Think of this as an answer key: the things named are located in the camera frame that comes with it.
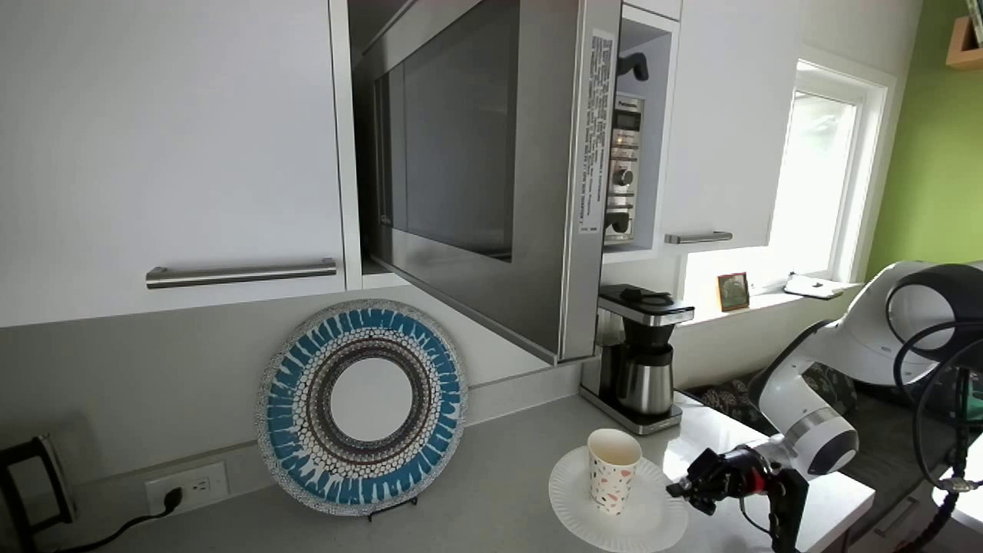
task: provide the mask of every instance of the microwave door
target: microwave door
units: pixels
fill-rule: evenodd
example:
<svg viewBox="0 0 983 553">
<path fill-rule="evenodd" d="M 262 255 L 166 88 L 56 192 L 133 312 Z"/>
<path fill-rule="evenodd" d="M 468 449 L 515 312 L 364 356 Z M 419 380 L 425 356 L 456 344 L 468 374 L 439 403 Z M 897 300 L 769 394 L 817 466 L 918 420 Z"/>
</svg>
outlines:
<svg viewBox="0 0 983 553">
<path fill-rule="evenodd" d="M 549 363 L 594 356 L 622 4 L 486 0 L 409 40 L 438 7 L 369 51 L 371 253 Z"/>
</svg>

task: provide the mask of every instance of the power outlet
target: power outlet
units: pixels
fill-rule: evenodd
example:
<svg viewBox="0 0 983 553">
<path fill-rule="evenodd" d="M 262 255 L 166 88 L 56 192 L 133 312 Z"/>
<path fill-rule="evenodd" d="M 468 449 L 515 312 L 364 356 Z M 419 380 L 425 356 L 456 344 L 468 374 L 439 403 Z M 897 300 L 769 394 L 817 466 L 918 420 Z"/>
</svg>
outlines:
<svg viewBox="0 0 983 553">
<path fill-rule="evenodd" d="M 164 512 L 164 493 L 183 488 L 183 504 L 177 512 L 192 512 L 227 496 L 224 464 L 204 464 L 186 473 L 169 473 L 148 482 L 150 512 Z"/>
</svg>

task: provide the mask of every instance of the coffee maker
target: coffee maker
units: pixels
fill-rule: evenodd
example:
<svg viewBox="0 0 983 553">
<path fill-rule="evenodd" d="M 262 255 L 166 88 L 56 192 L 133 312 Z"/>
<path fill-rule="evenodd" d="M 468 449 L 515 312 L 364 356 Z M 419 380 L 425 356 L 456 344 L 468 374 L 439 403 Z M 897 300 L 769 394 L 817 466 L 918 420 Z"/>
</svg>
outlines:
<svg viewBox="0 0 983 553">
<path fill-rule="evenodd" d="M 598 360 L 584 363 L 580 396 L 631 432 L 674 428 L 674 329 L 695 315 L 667 292 L 601 287 L 598 306 L 622 333 L 601 333 Z"/>
</svg>

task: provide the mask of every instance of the white mug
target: white mug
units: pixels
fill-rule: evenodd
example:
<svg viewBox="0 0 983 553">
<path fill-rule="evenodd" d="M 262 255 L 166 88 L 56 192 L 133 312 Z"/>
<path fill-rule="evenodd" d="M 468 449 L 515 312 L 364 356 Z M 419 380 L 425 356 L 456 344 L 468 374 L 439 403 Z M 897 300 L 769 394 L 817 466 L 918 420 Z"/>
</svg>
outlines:
<svg viewBox="0 0 983 553">
<path fill-rule="evenodd" d="M 641 460 L 641 446 L 636 436 L 601 428 L 588 436 L 591 453 L 591 496 L 609 516 L 622 516 L 636 466 Z"/>
</svg>

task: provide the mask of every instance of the green wall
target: green wall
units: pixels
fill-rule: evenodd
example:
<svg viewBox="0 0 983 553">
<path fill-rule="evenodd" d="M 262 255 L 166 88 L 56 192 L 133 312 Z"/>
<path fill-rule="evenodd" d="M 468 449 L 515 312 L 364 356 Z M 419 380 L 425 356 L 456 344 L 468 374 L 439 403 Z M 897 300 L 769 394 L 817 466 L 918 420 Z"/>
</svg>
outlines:
<svg viewBox="0 0 983 553">
<path fill-rule="evenodd" d="M 966 0 L 925 0 L 868 272 L 983 260 L 983 66 L 948 66 Z"/>
</svg>

